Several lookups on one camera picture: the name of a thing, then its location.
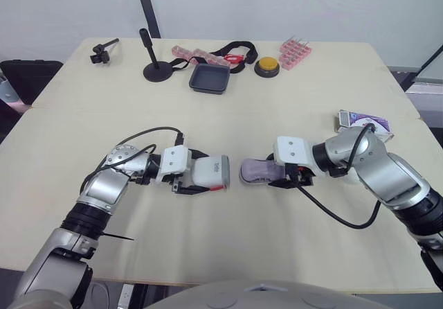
black cable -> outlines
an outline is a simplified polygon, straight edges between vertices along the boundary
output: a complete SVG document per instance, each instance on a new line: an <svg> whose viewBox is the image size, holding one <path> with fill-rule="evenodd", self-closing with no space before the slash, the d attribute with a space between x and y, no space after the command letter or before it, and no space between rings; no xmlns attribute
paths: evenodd
<svg viewBox="0 0 443 309"><path fill-rule="evenodd" d="M144 134L149 134L150 132L153 132L153 131L159 131L159 130L171 130L171 131L175 131L175 132L177 133L176 145L180 145L180 144L177 144L177 140L179 139L179 137L180 137L181 139L183 139L183 133L182 133L179 129L177 129L177 128L175 128L175 127L152 127L151 129L141 131L141 132L139 132L139 133L137 133L137 134L133 134L132 136L127 137L126 139L123 139L120 143L117 143L116 146L117 146L117 145L122 145L122 144L126 143L127 141L130 141L130 140L132 140L132 139L134 139L134 138L137 138L137 137L139 137L139 136L142 136L142 135L144 135ZM102 159L102 161L98 164L96 170L99 169L99 168L105 163L105 161L106 161L106 156L105 156L105 157Z"/></svg>
<svg viewBox="0 0 443 309"><path fill-rule="evenodd" d="M345 169L345 174L349 172L349 169L352 167L352 163L354 162L355 154L357 152L357 149L360 146L361 139L363 139L365 133L371 129L372 132L375 132L375 125L373 123L368 123L363 129L360 131L354 146L352 147L351 155L349 157L349 160L347 161L347 166ZM348 226L353 229L364 229L366 227L369 227L371 224L374 223L375 218L377 217L377 214L379 212L381 203L377 200L377 203L375 203L374 210L372 211L372 215L368 219L367 222L364 222L363 224L352 224L342 218L340 218L337 214L330 211L326 206L322 205L313 195L308 193L300 184L297 184L297 189L302 192L303 195L308 197L315 205L317 205L323 212L328 214L328 216L334 218L336 221L340 222L341 224L344 224L345 226Z"/></svg>
<svg viewBox="0 0 443 309"><path fill-rule="evenodd" d="M363 224L352 224L352 223L340 218L337 214L328 210L324 205L322 205L318 200L316 200L316 198L313 195L308 193L302 186L297 185L297 188L306 197L308 197L315 205L317 205L320 209L322 209L323 212L328 214L330 217L333 217L335 220L337 220L341 224L344 224L345 226L348 226L353 229L364 229L366 227L369 227L375 221L375 218L377 217L377 214L379 212L380 205L381 205L380 201L377 200L377 203L375 203L375 206L374 206L374 210L372 211L372 215L370 216L370 218L368 219L367 222L365 222Z"/></svg>
<svg viewBox="0 0 443 309"><path fill-rule="evenodd" d="M375 132L375 125L374 123L368 123L363 127L363 129L360 131L360 134L358 135L354 147L352 148L351 155L349 156L349 160L347 161L346 166L346 174L349 172L349 169L352 167L352 163L354 162L355 154L357 153L357 149L360 146L361 139L363 139L363 136L366 134L366 132L371 129L372 132Z"/></svg>
<svg viewBox="0 0 443 309"><path fill-rule="evenodd" d="M122 144L126 143L127 141L130 141L131 139L137 138L137 137L139 137L139 136L141 136L141 135L143 135L143 134L148 134L148 133L150 133L150 132L153 132L153 131L159 131L159 130L171 130L171 131L175 131L175 132L177 133L177 137L176 137L176 139L175 139L175 145L181 145L181 144L183 144L183 133L182 133L179 129L177 129L176 127L152 127L151 129L147 129L147 130L141 131L141 132L139 132L139 133L137 133L137 134L133 134L132 136L127 137L126 139L123 139L123 140L122 140L120 143L118 143L117 145L122 145ZM123 161L120 161L120 163L123 164L123 163L125 163L126 161L129 161L129 160L131 160L132 158L134 158L135 156L138 156L138 155L139 155L139 152L138 152L137 154L133 155L131 158L125 159L125 160L123 160ZM97 173L100 172L101 170L108 169L108 168L111 168L111 167L114 167L114 166L118 166L118 163L117 163L117 164L114 164L114 165L110 165L111 167L102 168L102 165L105 163L106 158L107 158L107 156L105 156L105 157L102 159L102 161L98 164L98 166L96 167L96 169L95 169L91 174L89 174L88 176L86 176L86 177L84 178L84 180L83 180L83 182L82 182L82 185L80 186L80 193L83 192L83 190L84 190L84 186L86 185L86 183L88 183L88 181L89 181L89 180L90 180L95 174L97 174Z"/></svg>
<svg viewBox="0 0 443 309"><path fill-rule="evenodd" d="M134 158L136 158L136 157L138 157L139 155L141 155L142 153L144 153L146 150L148 150L148 149L150 149L150 148L152 148L152 150L149 151L149 153L153 153L153 151L155 151L156 147L157 147L157 145L155 145L155 144L148 145L148 146L146 146L145 148L142 148L141 150L139 150L136 154L130 156L129 158L126 158L126 159L124 159L124 160L122 160L122 161L119 161L119 162L116 162L116 163L114 163L114 164L110 164L110 165L106 165L106 166L103 166L103 167L96 168L91 174L87 175L87 176L84 178L84 180L83 180L83 182L82 182L82 185L81 185L81 187L80 187L80 193L83 192L83 190L84 190L84 186L86 186L86 184L87 184L87 183L88 183L88 182L89 182L89 181L90 181L90 180L91 180L91 179L92 179L97 173L101 172L102 170L106 170L106 169L110 169L110 168L113 168L113 167L116 167L116 166L122 165L122 164L124 164L124 163L126 163L126 162L128 162L128 161L130 161L130 160L132 160L132 159L134 159Z"/></svg>

black strap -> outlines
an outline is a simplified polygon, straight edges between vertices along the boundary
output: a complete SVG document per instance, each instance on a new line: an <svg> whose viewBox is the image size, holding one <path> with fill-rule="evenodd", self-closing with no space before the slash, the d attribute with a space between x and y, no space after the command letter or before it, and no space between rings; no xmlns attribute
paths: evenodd
<svg viewBox="0 0 443 309"><path fill-rule="evenodd" d="M231 73L239 73L242 71L245 67L244 63L252 64L255 62L255 60L258 57L257 50L255 49L255 46L252 42L249 41L232 41L229 44L225 45L225 47L219 49L218 51L213 51L210 54L213 54L215 56L226 56L229 54L230 51L232 51L234 48L238 47L246 47L249 48L248 53L246 53L246 56L244 57L244 60L242 60L235 68L232 68L230 70Z"/></svg>
<svg viewBox="0 0 443 309"><path fill-rule="evenodd" d="M184 58L176 58L175 60L169 62L169 64L172 65L172 72L174 71L178 71L178 70L183 70L184 68L186 68L189 63L191 62L191 59L195 59L198 63L207 63L207 61L204 58L201 58L199 56L192 56L189 60L185 60ZM186 62L185 65L183 65L182 67L174 67L180 63Z"/></svg>
<svg viewBox="0 0 443 309"><path fill-rule="evenodd" d="M242 60L235 68L232 68L230 70L230 73L239 73L240 71L242 71L244 69L245 63L252 64L255 62L255 60L258 57L257 50L255 49L255 46L253 45L252 42L233 41L233 42L225 45L225 47L219 49L218 51L213 51L210 54L215 55L215 56L226 56L234 48L238 48L241 46L249 48L249 51L248 51L248 53L246 53L244 60ZM199 56L192 56L189 60L185 60L184 58L176 58L175 60L170 62L170 64L172 65L172 71L178 71L178 70L182 70L182 69L186 68L189 65L189 62L191 61L192 58L194 58L198 63L207 63L207 61L204 58L201 58ZM184 63L184 62L186 62L186 64L183 67L175 67L176 65Z"/></svg>

black chair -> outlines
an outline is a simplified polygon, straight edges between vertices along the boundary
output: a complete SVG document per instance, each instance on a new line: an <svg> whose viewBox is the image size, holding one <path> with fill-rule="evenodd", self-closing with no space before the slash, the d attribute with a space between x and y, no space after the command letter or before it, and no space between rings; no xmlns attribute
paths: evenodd
<svg viewBox="0 0 443 309"><path fill-rule="evenodd" d="M0 99L0 143L9 134L9 131L11 131L19 119L20 114Z"/></svg>
<svg viewBox="0 0 443 309"><path fill-rule="evenodd" d="M0 70L21 100L31 105L63 66L58 61L11 60L0 63Z"/></svg>

white wall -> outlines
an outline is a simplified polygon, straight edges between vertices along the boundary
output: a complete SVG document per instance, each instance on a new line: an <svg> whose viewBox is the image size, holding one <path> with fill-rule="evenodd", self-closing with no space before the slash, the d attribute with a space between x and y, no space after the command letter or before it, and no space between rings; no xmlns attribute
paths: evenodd
<svg viewBox="0 0 443 309"><path fill-rule="evenodd" d="M0 61L66 61L86 37L135 37L140 0L0 0Z"/></svg>
<svg viewBox="0 0 443 309"><path fill-rule="evenodd" d="M162 37L369 42L420 67L443 44L443 0L153 0Z"/></svg>
<svg viewBox="0 0 443 309"><path fill-rule="evenodd" d="M371 43L420 67L443 43L443 0L152 0L162 37ZM139 0L0 0L0 60L64 61L85 37L137 36Z"/></svg>

purple object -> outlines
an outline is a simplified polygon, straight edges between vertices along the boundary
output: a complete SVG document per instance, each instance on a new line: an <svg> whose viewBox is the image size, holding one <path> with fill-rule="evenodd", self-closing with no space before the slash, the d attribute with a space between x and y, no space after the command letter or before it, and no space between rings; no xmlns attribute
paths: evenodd
<svg viewBox="0 0 443 309"><path fill-rule="evenodd" d="M274 160L245 159L240 167L240 179L246 183L269 183L284 179L284 166Z"/></svg>

